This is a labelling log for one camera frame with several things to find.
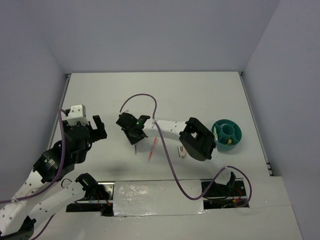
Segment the orange wire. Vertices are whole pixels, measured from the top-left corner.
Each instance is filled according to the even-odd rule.
[[[111,204],[108,202],[108,200],[104,198],[104,196],[102,195],[102,193],[101,193],[101,192],[99,192],[99,193],[100,193],[101,197],[106,201],[106,204],[107,204],[108,206],[111,206]]]
[[[99,209],[99,211],[100,211],[100,206],[99,206],[99,193],[98,193],[97,200],[98,200],[98,209]]]
[[[240,193],[240,197],[242,197],[242,192],[238,188],[236,188],[235,190],[238,191]]]

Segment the red marker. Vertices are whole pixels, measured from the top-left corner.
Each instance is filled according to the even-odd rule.
[[[152,147],[151,147],[151,152],[150,152],[150,155],[149,155],[149,160],[148,160],[149,162],[151,160],[152,154],[154,153],[154,149],[155,149],[155,146],[156,146],[157,142],[158,142],[158,138],[155,137],[154,141],[153,141],[153,144],[152,144]]]

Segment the white panel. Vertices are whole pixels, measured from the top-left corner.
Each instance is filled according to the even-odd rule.
[[[290,200],[284,182],[279,176],[257,177],[251,179],[252,199],[250,208],[290,206]],[[245,189],[249,194],[247,182],[244,182]]]
[[[302,240],[290,206],[212,209],[186,216],[105,217],[92,212],[60,212],[41,237],[45,240]]]
[[[202,192],[200,180],[180,181],[191,197]],[[116,181],[115,216],[194,215],[204,213],[203,199],[189,200],[175,181]]]

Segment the white wall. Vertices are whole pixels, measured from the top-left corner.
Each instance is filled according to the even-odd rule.
[[[279,0],[22,0],[68,73],[243,71]]]
[[[20,1],[0,1],[0,198],[46,149],[65,75]]]
[[[280,1],[244,71],[244,83],[303,239],[319,239],[319,0]]]

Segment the teal bowl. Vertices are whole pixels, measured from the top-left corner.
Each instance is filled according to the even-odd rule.
[[[221,119],[216,121],[212,126],[212,133],[214,133],[214,127],[218,135],[218,140],[214,139],[216,148],[219,152],[227,152],[235,148],[242,138],[242,132],[240,127],[233,121],[228,119]]]

